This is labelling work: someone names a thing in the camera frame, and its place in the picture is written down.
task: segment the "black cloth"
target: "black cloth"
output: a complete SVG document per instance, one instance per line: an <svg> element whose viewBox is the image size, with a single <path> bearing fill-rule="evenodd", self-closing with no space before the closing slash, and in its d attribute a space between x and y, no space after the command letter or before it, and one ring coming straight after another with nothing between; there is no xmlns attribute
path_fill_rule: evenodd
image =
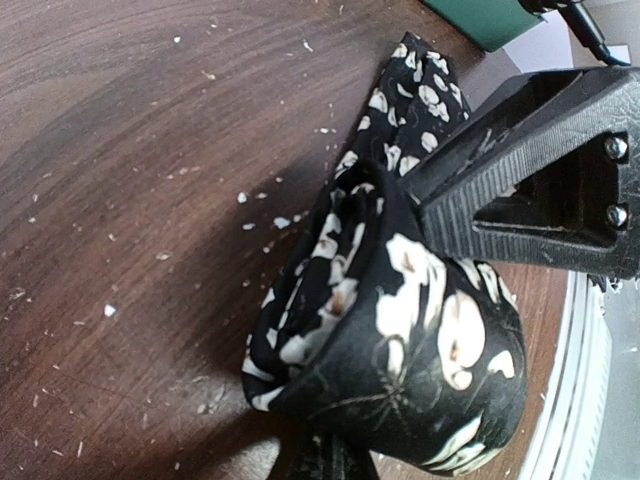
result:
<svg viewBox="0 0 640 480"><path fill-rule="evenodd" d="M254 408L440 475L506 445L527 390L512 295L488 264L431 253L397 185L468 116L449 61L407 34L264 299L243 365Z"/></svg>

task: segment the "folded fabric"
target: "folded fabric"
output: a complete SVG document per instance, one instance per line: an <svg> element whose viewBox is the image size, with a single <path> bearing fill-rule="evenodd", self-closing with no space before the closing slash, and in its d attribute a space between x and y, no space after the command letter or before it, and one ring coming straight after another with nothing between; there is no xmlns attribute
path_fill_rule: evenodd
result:
<svg viewBox="0 0 640 480"><path fill-rule="evenodd" d="M512 295L488 264L431 253L397 185L468 116L448 59L407 34L264 299L254 408L447 476L507 444L527 390Z"/></svg>

